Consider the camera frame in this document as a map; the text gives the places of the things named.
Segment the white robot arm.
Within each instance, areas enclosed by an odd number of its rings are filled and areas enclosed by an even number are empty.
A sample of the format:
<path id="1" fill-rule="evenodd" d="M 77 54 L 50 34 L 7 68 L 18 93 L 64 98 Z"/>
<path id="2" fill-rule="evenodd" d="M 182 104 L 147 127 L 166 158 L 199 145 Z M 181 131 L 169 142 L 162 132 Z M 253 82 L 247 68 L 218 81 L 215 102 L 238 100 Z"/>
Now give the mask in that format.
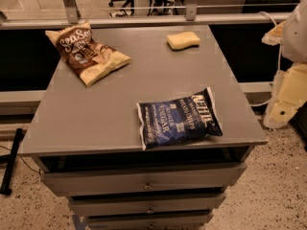
<path id="1" fill-rule="evenodd" d="M 265 33 L 262 42 L 279 44 L 281 56 L 293 63 L 286 71 L 276 71 L 263 118 L 265 127 L 281 128 L 307 102 L 307 0 L 301 0 L 285 21 Z"/>

